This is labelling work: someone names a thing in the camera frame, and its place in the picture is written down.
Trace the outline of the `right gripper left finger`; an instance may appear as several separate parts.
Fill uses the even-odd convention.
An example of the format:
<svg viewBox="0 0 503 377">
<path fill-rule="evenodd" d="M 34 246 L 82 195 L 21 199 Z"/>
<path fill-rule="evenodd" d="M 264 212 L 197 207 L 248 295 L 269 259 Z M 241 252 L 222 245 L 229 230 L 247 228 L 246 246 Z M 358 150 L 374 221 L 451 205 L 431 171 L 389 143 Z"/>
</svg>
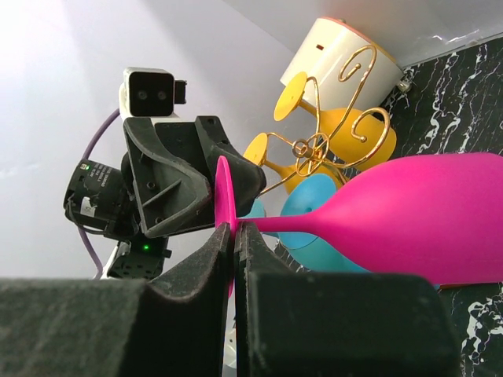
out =
<svg viewBox="0 0 503 377">
<path fill-rule="evenodd" d="M 4 376 L 219 376 L 230 229 L 155 280 L 4 279 Z"/>
</svg>

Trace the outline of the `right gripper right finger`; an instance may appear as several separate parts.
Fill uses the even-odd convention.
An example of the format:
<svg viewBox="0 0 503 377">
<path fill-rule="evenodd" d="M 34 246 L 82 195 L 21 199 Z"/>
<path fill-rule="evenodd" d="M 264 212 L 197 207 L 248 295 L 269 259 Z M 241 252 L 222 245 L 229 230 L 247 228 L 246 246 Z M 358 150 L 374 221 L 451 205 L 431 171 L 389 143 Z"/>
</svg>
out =
<svg viewBox="0 0 503 377">
<path fill-rule="evenodd" d="M 425 279 L 296 273 L 250 222 L 234 260 L 238 375 L 459 375 L 453 325 Z"/>
</svg>

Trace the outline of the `blue wine glass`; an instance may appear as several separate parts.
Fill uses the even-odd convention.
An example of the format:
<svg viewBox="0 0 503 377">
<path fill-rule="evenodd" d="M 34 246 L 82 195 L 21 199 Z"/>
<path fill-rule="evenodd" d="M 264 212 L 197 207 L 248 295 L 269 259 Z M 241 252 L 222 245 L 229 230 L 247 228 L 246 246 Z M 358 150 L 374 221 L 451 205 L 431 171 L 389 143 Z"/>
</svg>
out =
<svg viewBox="0 0 503 377">
<path fill-rule="evenodd" d="M 311 271 L 364 273 L 366 269 L 341 254 L 314 231 L 321 224 L 317 209 L 336 191 L 335 182 L 326 174 L 314 174 L 298 184 L 282 207 L 281 216 L 296 217 L 302 227 L 294 232 L 279 232 L 279 240 L 300 265 Z"/>
<path fill-rule="evenodd" d="M 266 217 L 266 210 L 265 207 L 263 206 L 263 203 L 260 199 L 255 199 L 251 210 L 246 214 L 245 216 L 240 217 L 240 219 L 245 219 L 245 218 L 265 218 Z"/>
</svg>

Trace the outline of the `yellow wine glass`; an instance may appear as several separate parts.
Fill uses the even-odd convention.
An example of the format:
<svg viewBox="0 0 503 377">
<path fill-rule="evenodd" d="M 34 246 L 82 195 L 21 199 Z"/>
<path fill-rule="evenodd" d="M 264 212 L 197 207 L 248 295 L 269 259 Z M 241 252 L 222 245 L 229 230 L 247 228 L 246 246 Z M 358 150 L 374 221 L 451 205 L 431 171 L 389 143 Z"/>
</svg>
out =
<svg viewBox="0 0 503 377">
<path fill-rule="evenodd" d="M 355 108 L 321 110 L 318 105 L 303 99 L 306 85 L 314 83 L 314 92 L 319 93 L 318 81 L 301 71 L 284 88 L 274 109 L 274 119 L 285 119 L 296 108 L 308 111 L 317 120 L 318 131 L 330 138 L 329 149 L 339 159 L 357 170 L 368 170 L 388 161 L 395 150 L 397 136 L 391 128 L 389 113 L 383 108 L 367 111 Z"/>
<path fill-rule="evenodd" d="M 300 170 L 301 174 L 297 172 L 296 165 L 292 164 L 290 166 L 281 166 L 276 163 L 272 163 L 267 159 L 268 151 L 268 140 L 269 137 L 277 137 L 278 139 L 291 144 L 290 141 L 284 139 L 282 136 L 276 133 L 260 133 L 253 141 L 248 145 L 244 152 L 245 159 L 248 159 L 255 165 L 259 167 L 268 167 L 275 171 L 279 177 L 280 181 L 273 184 L 262 191 L 262 194 L 267 193 L 275 189 L 276 187 L 283 186 L 288 194 L 291 194 L 293 190 L 308 177 L 315 174 L 325 174 L 333 180 L 336 187 L 339 189 L 345 183 L 348 182 L 349 178 L 345 176 L 340 170 L 336 170 L 334 167 L 329 166 L 326 163 L 320 163 L 316 166 L 315 163 L 303 163 L 299 162 L 299 166 L 302 167 Z"/>
</svg>

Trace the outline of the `magenta wine glass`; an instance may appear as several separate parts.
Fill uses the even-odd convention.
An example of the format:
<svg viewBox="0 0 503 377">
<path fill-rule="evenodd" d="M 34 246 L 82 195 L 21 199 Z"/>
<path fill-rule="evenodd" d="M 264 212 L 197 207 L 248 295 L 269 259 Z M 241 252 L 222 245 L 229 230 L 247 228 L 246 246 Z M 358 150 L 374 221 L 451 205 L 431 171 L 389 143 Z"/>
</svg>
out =
<svg viewBox="0 0 503 377">
<path fill-rule="evenodd" d="M 415 155 L 346 183 L 316 215 L 314 231 L 373 273 L 434 285 L 502 279 L 502 158 L 489 152 Z M 294 232 L 296 217 L 256 218 L 261 232 Z"/>
</svg>

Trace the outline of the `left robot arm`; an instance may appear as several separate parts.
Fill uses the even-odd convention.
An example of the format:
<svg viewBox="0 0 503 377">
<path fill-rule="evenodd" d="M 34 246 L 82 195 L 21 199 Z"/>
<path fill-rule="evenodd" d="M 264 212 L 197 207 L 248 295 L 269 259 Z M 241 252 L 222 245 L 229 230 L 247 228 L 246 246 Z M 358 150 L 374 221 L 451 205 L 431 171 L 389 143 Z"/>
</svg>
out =
<svg viewBox="0 0 503 377">
<path fill-rule="evenodd" d="M 123 128 L 121 167 L 82 159 L 64 197 L 64 214 L 80 230 L 117 241 L 107 277 L 153 279 L 171 255 L 169 237 L 214 226 L 220 156 L 231 169 L 238 216 L 250 212 L 266 187 L 263 170 L 231 145 L 216 116 L 129 118 Z"/>
</svg>

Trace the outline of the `white cylindrical container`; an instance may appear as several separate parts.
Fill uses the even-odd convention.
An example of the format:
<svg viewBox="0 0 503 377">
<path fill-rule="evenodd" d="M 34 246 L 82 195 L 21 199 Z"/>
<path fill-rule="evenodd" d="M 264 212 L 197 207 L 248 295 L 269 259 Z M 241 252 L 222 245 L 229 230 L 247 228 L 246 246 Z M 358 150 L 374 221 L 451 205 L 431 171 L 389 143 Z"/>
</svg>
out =
<svg viewBox="0 0 503 377">
<path fill-rule="evenodd" d="M 318 81 L 322 110 L 349 105 L 365 71 L 372 70 L 354 108 L 366 110 L 384 102 L 404 76 L 394 57 L 369 37 L 328 17 L 315 20 L 289 66 L 280 78 L 283 85 L 301 71 Z"/>
</svg>

